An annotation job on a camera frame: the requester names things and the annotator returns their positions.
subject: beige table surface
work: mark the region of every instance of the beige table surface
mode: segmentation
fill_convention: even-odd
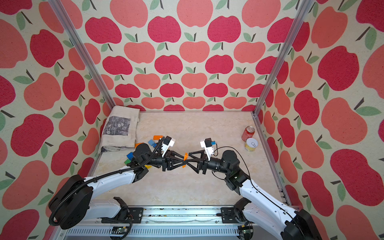
[[[236,148],[244,158],[251,178],[265,191],[281,200],[257,132],[253,137],[259,141],[259,146],[254,152],[248,152],[241,140],[245,127],[254,126],[249,112],[140,113],[139,117],[136,143],[148,142],[153,135],[170,136],[176,139],[170,149],[184,155],[186,152],[201,150],[200,140],[210,137],[219,147]],[[223,151],[227,149],[230,150],[219,149],[218,157],[221,158]],[[129,152],[103,153],[94,175],[123,167]],[[238,159],[241,169],[247,173],[239,156]],[[224,178],[224,174],[215,174]],[[188,166],[165,172],[152,167],[140,181],[105,192],[97,199],[113,197],[121,197],[128,205],[232,205],[241,198],[230,191],[223,180],[214,177],[211,171],[207,171],[206,175],[202,171],[197,174]]]

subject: black bracket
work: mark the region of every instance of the black bracket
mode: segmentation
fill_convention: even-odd
[[[124,221],[127,217],[130,217],[132,219],[132,223],[141,223],[144,208],[128,207],[127,204],[119,197],[114,197],[113,199],[115,199],[120,204],[121,209],[113,218],[115,221],[110,221],[108,219],[103,218],[101,220],[101,223],[116,223],[116,220]]]
[[[235,219],[234,207],[222,207],[221,208],[221,221],[223,223],[239,223]]]

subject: apple stem pattern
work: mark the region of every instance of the apple stem pattern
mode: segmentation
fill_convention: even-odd
[[[340,6],[339,6],[339,8],[338,8],[337,10],[340,10],[340,8],[341,8],[341,6],[343,5],[344,1],[345,1],[345,0],[342,0],[342,1],[341,1]]]
[[[321,134],[320,137],[316,140],[316,142],[320,141],[323,138],[323,135]]]
[[[364,102],[364,98],[362,98],[359,103],[356,105],[356,107],[354,107],[353,110],[356,110],[362,103]]]
[[[57,64],[59,65],[59,67],[60,67],[62,70],[64,70],[63,66],[62,66],[59,62],[57,62]]]
[[[310,55],[309,55],[308,58],[307,58],[307,62],[308,62],[308,60],[310,59],[311,55],[312,55],[312,51],[311,51]]]
[[[9,118],[14,118],[14,117],[15,117],[15,116],[13,116],[13,115],[7,113],[7,112],[4,111],[4,110],[0,110],[0,112],[4,113],[4,114],[7,115]]]
[[[334,182],[330,182],[330,183],[332,183],[333,185],[335,185],[335,184],[341,183],[341,181],[338,180],[338,181],[334,181]]]
[[[9,172],[5,171],[5,176],[9,177],[9,178],[12,178],[13,180],[15,180],[16,178],[10,174]]]
[[[97,9],[96,9],[95,5],[93,4],[92,0],[89,0],[89,1],[91,2],[91,5],[92,5],[93,9],[95,9],[97,11]]]
[[[309,11],[308,13],[310,13],[310,12],[312,11],[313,6],[315,5],[315,3],[316,3],[316,2],[313,3],[313,5],[312,5],[312,7],[311,7],[311,9],[310,9],[310,11]]]
[[[356,41],[359,41],[362,37],[364,37],[364,35],[367,33],[367,31],[370,29],[371,27],[369,26],[367,29],[365,29],[365,31],[356,39]]]
[[[30,24],[33,24],[33,23],[31,23],[31,21],[26,17],[26,15],[23,13],[23,11],[21,11],[21,14],[23,14],[23,16],[25,17],[25,19],[26,19]]]
[[[35,81],[32,77],[32,75],[29,73],[28,69],[26,70],[27,75],[32,79],[32,81]]]
[[[321,90],[321,89],[324,87],[325,84],[326,84],[326,83],[323,83],[323,84],[318,88],[318,90]]]

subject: black cable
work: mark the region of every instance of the black cable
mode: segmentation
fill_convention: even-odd
[[[288,216],[290,216],[291,219],[295,222],[295,224],[297,225],[297,228],[300,230],[301,234],[302,234],[303,237],[305,238],[305,235],[304,235],[303,231],[301,230],[301,228],[299,227],[299,225],[297,224],[297,222],[293,219],[293,217],[292,217],[288,212],[286,212],[284,209],[282,209],[279,205],[277,205],[276,203],[274,203],[271,199],[269,199],[266,195],[264,195],[261,191],[259,191],[258,188],[256,188],[256,187],[253,185],[253,183],[252,183],[252,178],[251,178],[251,174],[249,173],[249,169],[248,169],[248,167],[247,167],[247,164],[246,164],[245,161],[244,161],[244,158],[241,156],[241,154],[240,154],[234,147],[230,147],[230,148],[232,148],[233,150],[235,150],[235,151],[237,152],[237,154],[238,154],[238,155],[241,157],[241,159],[243,160],[244,165],[245,165],[245,167],[246,167],[246,169],[247,169],[247,171],[248,171],[248,176],[249,176],[249,178],[250,178],[250,182],[251,182],[252,186],[255,188],[255,190],[257,190],[260,194],[262,194],[266,199],[268,199],[268,200],[269,200],[271,203],[273,203],[275,206],[277,206],[278,208],[280,208],[281,210],[283,210],[283,212],[287,213]]]
[[[216,151],[217,151],[217,147],[218,147],[218,145],[217,145],[217,143],[216,143]],[[218,151],[217,151],[217,154],[216,154],[216,155],[215,155],[215,151],[214,151],[214,156],[215,156],[215,157],[218,156]]]
[[[58,225],[60,225],[58,222],[55,222],[55,221],[54,221],[54,218],[55,218],[56,213],[59,211],[59,209],[62,207],[62,205],[63,205],[65,202],[68,201],[68,199],[70,199],[74,194],[78,193],[81,189],[83,189],[83,188],[84,188],[85,186],[87,186],[89,183],[91,183],[91,182],[97,182],[98,180],[100,180],[100,179],[102,179],[102,178],[109,177],[109,176],[111,176],[111,175],[115,175],[115,174],[118,174],[118,173],[121,174],[121,173],[123,173],[123,172],[127,172],[127,171],[131,171],[131,170],[134,170],[134,169],[138,169],[138,168],[141,168],[141,167],[144,167],[145,165],[147,165],[147,164],[151,161],[151,159],[153,158],[153,156],[155,155],[155,153],[156,153],[156,151],[158,150],[158,148],[161,147],[163,140],[164,140],[164,137],[161,138],[161,139],[158,141],[158,143],[157,143],[155,149],[153,150],[151,156],[149,157],[149,159],[148,159],[145,163],[143,163],[143,164],[141,164],[141,165],[139,165],[139,166],[136,166],[136,167],[126,168],[126,169],[120,169],[120,170],[117,170],[117,171],[114,171],[114,172],[109,172],[109,173],[106,173],[106,174],[103,174],[103,175],[94,177],[94,178],[92,178],[92,179],[90,179],[90,180],[88,180],[88,181],[86,181],[86,182],[80,184],[79,186],[77,186],[74,190],[72,190],[69,194],[67,194],[67,195],[61,200],[61,202],[55,207],[55,209],[52,211],[52,213],[51,213],[51,215],[50,215],[50,217],[49,217],[49,219],[48,219],[49,225],[51,225],[51,226],[58,226]]]
[[[217,177],[215,174],[214,174],[214,172],[212,171],[212,174],[215,176],[215,177]],[[219,177],[217,177],[218,179],[220,179],[220,180],[224,180],[224,178],[219,178]]]
[[[111,221],[111,222],[116,222],[116,223],[129,223],[128,230],[124,233],[124,235],[121,236],[121,237],[110,237],[112,240],[122,240],[131,231],[132,219],[130,219],[130,218],[128,218],[127,220],[124,220],[124,221],[119,221],[119,220],[116,220],[116,219],[113,219],[113,218],[108,218],[108,217],[102,217],[101,219],[105,219],[105,220],[108,220],[108,221]]]

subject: can lid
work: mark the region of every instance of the can lid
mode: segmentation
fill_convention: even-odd
[[[248,138],[247,139],[247,145],[250,147],[257,147],[259,145],[259,143],[254,138]]]
[[[252,126],[248,126],[248,127],[246,128],[246,130],[247,130],[248,132],[250,132],[250,133],[255,132],[255,128],[252,127]]]

